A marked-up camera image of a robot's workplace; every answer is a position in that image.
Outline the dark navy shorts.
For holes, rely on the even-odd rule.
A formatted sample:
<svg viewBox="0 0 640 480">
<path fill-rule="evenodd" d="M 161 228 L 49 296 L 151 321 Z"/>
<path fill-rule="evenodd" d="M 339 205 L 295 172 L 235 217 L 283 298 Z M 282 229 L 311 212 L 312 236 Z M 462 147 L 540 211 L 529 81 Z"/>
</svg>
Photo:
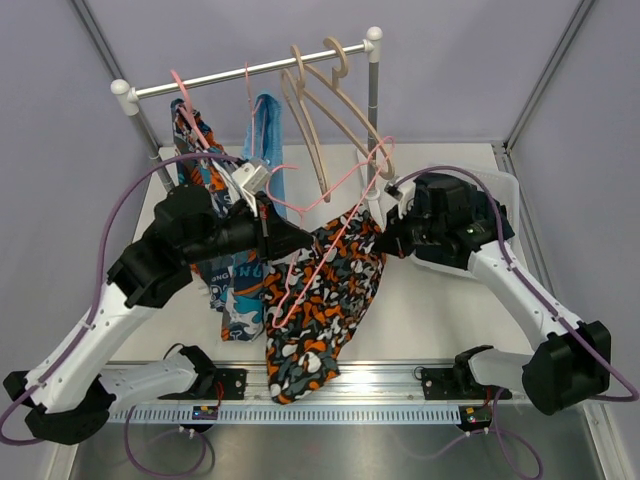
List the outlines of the dark navy shorts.
<svg viewBox="0 0 640 480">
<path fill-rule="evenodd" d="M 480 187 L 450 175 L 428 174 L 416 180 L 407 216 L 420 222 L 422 231 L 414 238 L 421 255 L 440 251 L 460 256 L 486 242 L 515 236 L 504 205 Z"/>
</svg>

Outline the orange black camouflage shorts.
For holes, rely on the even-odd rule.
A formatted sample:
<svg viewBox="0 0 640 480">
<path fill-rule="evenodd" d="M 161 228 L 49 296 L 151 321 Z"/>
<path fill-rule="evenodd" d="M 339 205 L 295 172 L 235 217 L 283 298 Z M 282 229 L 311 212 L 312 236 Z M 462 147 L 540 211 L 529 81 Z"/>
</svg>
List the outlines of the orange black camouflage shorts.
<svg viewBox="0 0 640 480">
<path fill-rule="evenodd" d="M 373 250 L 381 228 L 366 207 L 315 229 L 315 244 L 293 266 L 274 264 L 263 305 L 269 394 L 293 403 L 340 375 L 338 357 L 373 303 L 386 255 Z"/>
</svg>

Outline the beige hanger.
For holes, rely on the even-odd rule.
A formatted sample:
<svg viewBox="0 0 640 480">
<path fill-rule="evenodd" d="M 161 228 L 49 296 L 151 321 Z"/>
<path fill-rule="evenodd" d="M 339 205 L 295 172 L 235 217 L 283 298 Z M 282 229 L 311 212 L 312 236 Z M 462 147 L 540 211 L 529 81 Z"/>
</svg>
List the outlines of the beige hanger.
<svg viewBox="0 0 640 480">
<path fill-rule="evenodd" d="M 354 47 L 343 47 L 334 37 L 327 37 L 323 40 L 326 48 L 325 52 L 317 55 L 303 56 L 306 80 L 308 75 L 315 77 L 322 85 L 328 88 L 337 99 L 340 100 L 365 128 L 367 132 L 367 142 L 362 143 L 359 137 L 349 128 L 349 126 L 332 112 L 309 88 L 305 87 L 305 103 L 310 101 L 315 105 L 329 120 L 331 120 L 346 136 L 346 138 L 356 147 L 365 158 L 369 160 L 366 170 L 365 181 L 370 182 L 373 179 L 378 167 L 377 156 L 384 156 L 386 169 L 381 171 L 379 175 L 389 180 L 395 175 L 395 168 L 391 160 L 391 153 L 380 145 L 382 137 L 377 131 L 377 113 L 378 113 L 378 80 L 379 80 L 379 61 L 380 61 L 380 42 L 382 39 L 382 30 L 378 27 L 372 27 L 367 32 L 367 37 Z M 362 111 L 358 105 L 345 93 L 341 88 L 340 80 L 345 78 L 349 73 L 349 63 L 347 56 L 351 53 L 365 53 L 369 60 L 369 91 L 368 91 L 368 110 Z"/>
<path fill-rule="evenodd" d="M 298 69 L 298 74 L 294 75 L 289 67 L 282 69 L 280 73 L 281 91 L 306 145 L 320 192 L 327 194 L 329 192 L 330 182 L 327 178 L 326 167 L 315 125 L 304 100 L 306 92 L 304 62 L 297 45 L 290 47 L 290 53 L 294 58 L 294 65 Z"/>
</svg>

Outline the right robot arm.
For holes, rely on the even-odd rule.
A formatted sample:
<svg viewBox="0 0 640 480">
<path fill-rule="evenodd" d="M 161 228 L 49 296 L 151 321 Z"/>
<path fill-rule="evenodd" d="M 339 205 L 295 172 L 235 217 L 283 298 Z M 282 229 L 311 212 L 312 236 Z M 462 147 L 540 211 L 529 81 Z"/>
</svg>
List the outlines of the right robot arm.
<svg viewBox="0 0 640 480">
<path fill-rule="evenodd" d="M 377 250 L 398 258 L 430 252 L 432 262 L 468 272 L 525 334 L 532 354 L 481 346 L 458 355 L 454 388 L 474 397 L 487 386 L 524 393 L 543 414 L 596 398 L 610 386 L 611 334 L 564 307 L 518 261 L 506 209 L 473 173 L 427 167 L 389 181 L 395 200 Z"/>
</svg>

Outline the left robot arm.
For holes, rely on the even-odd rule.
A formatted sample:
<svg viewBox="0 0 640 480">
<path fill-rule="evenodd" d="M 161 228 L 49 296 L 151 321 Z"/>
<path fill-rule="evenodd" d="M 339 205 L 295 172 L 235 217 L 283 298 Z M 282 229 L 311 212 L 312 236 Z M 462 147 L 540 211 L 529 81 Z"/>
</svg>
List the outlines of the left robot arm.
<svg viewBox="0 0 640 480">
<path fill-rule="evenodd" d="M 202 186 L 180 185 L 154 207 L 154 219 L 110 269 L 99 267 L 85 316 L 36 368 L 14 371 L 3 386 L 31 433 L 28 445 L 81 443 L 110 416 L 167 395 L 190 399 L 215 388 L 217 368 L 197 346 L 122 374 L 106 363 L 129 336 L 192 280 L 193 264 L 253 250 L 278 260 L 313 242 L 306 230 L 282 218 L 264 194 L 257 207 L 237 201 L 225 217 Z"/>
</svg>

